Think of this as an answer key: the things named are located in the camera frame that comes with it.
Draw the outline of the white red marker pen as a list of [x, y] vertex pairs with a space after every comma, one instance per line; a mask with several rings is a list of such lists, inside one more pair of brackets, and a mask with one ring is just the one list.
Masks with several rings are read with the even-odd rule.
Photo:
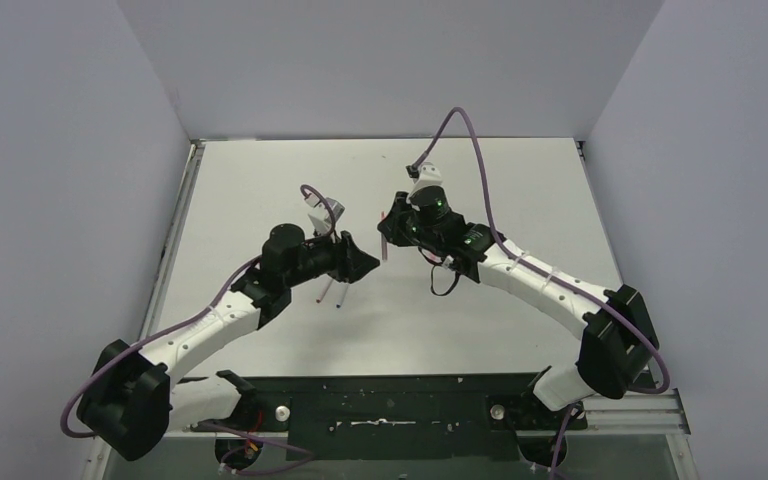
[[331, 285], [332, 285], [332, 281], [328, 281], [324, 285], [324, 287], [320, 290], [319, 294], [316, 297], [316, 300], [315, 300], [316, 303], [321, 303], [325, 299], [326, 295], [328, 294], [331, 288]]

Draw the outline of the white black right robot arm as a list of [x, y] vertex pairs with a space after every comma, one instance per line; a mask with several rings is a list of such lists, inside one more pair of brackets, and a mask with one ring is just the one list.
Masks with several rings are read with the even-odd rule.
[[577, 360], [549, 368], [533, 387], [551, 411], [594, 394], [622, 398], [654, 357], [658, 340], [638, 290], [588, 283], [540, 261], [489, 226], [466, 221], [440, 186], [398, 192], [377, 229], [391, 245], [429, 252], [456, 274], [524, 301], [579, 341]]

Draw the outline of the white blue marker pen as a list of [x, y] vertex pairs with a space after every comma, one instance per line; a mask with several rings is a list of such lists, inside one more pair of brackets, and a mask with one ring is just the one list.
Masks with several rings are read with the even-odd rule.
[[338, 296], [338, 300], [336, 302], [336, 307], [338, 309], [340, 309], [345, 304], [345, 300], [346, 300], [346, 297], [347, 297], [347, 294], [348, 294], [348, 291], [349, 291], [349, 287], [350, 287], [349, 284], [343, 284], [342, 285], [342, 290], [340, 291], [340, 294]]

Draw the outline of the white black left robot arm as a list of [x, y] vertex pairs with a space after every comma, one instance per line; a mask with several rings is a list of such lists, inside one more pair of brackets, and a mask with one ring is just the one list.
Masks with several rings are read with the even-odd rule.
[[320, 276], [353, 284], [378, 268], [351, 234], [306, 238], [294, 224], [274, 227], [261, 253], [238, 269], [194, 317], [139, 342], [101, 352], [78, 399], [67, 407], [127, 460], [150, 452], [170, 430], [220, 420], [240, 430], [252, 423], [253, 387], [230, 371], [176, 386], [230, 342], [265, 327], [292, 301], [292, 290]]

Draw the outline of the pink marker pen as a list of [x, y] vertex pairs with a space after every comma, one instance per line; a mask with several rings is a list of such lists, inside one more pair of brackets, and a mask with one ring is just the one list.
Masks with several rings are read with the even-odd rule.
[[381, 228], [382, 228], [381, 226], [383, 225], [383, 222], [386, 219], [386, 215], [387, 214], [386, 214], [385, 211], [381, 211], [380, 212], [380, 220], [379, 220], [379, 224], [378, 224], [378, 227], [377, 227], [378, 231], [379, 231], [379, 234], [380, 234], [380, 247], [381, 247], [381, 261], [382, 261], [382, 263], [384, 263], [384, 262], [386, 262], [388, 260], [388, 242], [387, 242], [385, 234], [381, 230]]

